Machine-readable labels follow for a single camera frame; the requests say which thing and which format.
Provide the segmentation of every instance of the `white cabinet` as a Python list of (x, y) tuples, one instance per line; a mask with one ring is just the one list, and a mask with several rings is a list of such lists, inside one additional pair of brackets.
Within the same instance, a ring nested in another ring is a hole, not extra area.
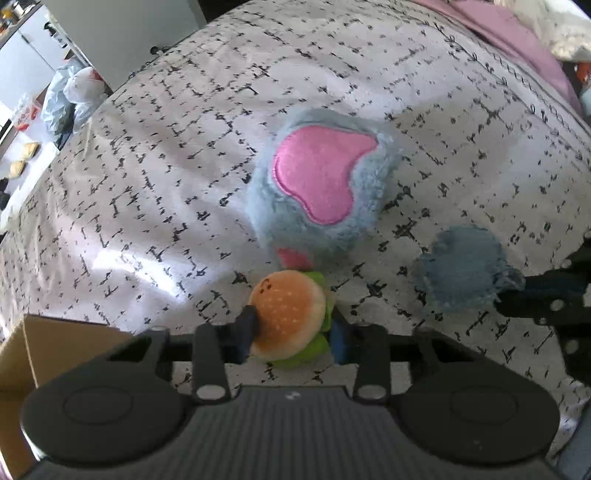
[(173, 46), (205, 18), (197, 0), (44, 0), (68, 37), (116, 90), (155, 57), (152, 47)]
[(43, 6), (29, 18), (16, 33), (21, 34), (31, 47), (39, 52), (39, 55), (51, 66), (57, 69), (65, 63), (64, 56), (67, 49), (50, 37), (49, 32), (44, 30), (47, 22), (47, 7)]
[(10, 110), (25, 93), (39, 95), (54, 75), (54, 70), (18, 32), (0, 48), (0, 66), (0, 102)]

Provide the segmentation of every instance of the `screw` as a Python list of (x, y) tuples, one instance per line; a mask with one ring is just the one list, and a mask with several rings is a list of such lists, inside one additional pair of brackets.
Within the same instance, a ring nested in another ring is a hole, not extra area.
[(357, 390), (357, 395), (364, 400), (380, 400), (386, 396), (386, 389), (381, 385), (364, 385)]
[(566, 352), (567, 355), (572, 355), (573, 353), (576, 353), (578, 349), (579, 349), (579, 341), (578, 340), (572, 339), (564, 344), (564, 351)]
[(299, 400), (301, 398), (301, 394), (299, 392), (289, 392), (285, 394), (287, 400)]
[(550, 304), (550, 310), (552, 310), (553, 312), (557, 312), (559, 310), (562, 310), (565, 305), (566, 303), (564, 302), (564, 300), (556, 299)]
[(201, 400), (220, 400), (226, 395), (226, 389), (220, 385), (202, 385), (197, 389), (197, 396)]

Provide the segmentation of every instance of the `hamburger plush toy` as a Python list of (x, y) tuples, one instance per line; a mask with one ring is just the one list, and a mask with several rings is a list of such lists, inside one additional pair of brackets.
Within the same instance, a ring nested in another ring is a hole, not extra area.
[(318, 272), (284, 270), (263, 278), (248, 302), (256, 308), (259, 333), (252, 353), (276, 367), (292, 368), (328, 351), (333, 304)]

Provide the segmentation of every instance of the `white bedspread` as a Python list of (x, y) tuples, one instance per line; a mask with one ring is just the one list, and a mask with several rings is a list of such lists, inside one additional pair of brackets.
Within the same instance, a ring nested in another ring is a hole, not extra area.
[[(589, 390), (565, 375), (552, 330), (494, 309), (424, 312), (408, 268), (468, 222), (526, 274), (558, 266), (591, 226), (589, 130), (534, 74), (410, 2), (251, 2), (130, 80), (0, 247), (4, 335), (27, 311), (173, 333), (232, 319), (274, 268), (244, 214), (256, 153), (287, 112), (322, 106), (389, 122), (405, 150), (378, 229), (324, 272), (344, 314), (402, 334), (432, 326), (539, 382), (563, 414), (555, 451)], [(354, 368), (253, 360), (229, 375), (350, 384)]]

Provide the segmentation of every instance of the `cardboard box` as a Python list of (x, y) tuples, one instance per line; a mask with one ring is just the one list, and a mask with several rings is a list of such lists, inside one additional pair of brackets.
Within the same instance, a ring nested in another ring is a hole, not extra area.
[(34, 315), (16, 326), (0, 346), (0, 461), (9, 477), (16, 480), (35, 462), (20, 426), (25, 397), (130, 337), (104, 325)]

